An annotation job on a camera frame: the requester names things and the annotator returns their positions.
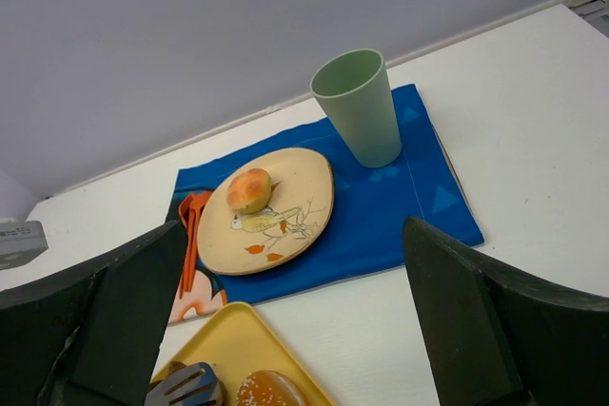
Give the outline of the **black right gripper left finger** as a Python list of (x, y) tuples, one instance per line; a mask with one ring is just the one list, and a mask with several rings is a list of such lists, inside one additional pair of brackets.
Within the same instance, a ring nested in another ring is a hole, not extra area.
[(2, 291), (2, 404), (143, 404), (186, 248), (185, 229), (167, 222)]

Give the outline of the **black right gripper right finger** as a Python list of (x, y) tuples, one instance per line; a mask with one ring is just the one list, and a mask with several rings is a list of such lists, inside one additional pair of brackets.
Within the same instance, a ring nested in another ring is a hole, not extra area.
[(409, 217), (405, 269), (442, 405), (605, 405), (608, 299)]

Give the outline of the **silver metal tongs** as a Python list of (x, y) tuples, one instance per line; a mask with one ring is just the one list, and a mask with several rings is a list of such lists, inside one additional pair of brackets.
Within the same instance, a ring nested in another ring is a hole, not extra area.
[(226, 389), (211, 366), (196, 362), (149, 390), (145, 405), (224, 405)]

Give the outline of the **small golden bread roll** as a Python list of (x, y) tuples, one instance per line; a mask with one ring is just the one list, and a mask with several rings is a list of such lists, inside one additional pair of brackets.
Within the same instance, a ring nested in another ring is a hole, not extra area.
[(261, 211), (272, 193), (270, 175), (261, 168), (249, 169), (236, 176), (227, 188), (226, 204), (237, 213)]

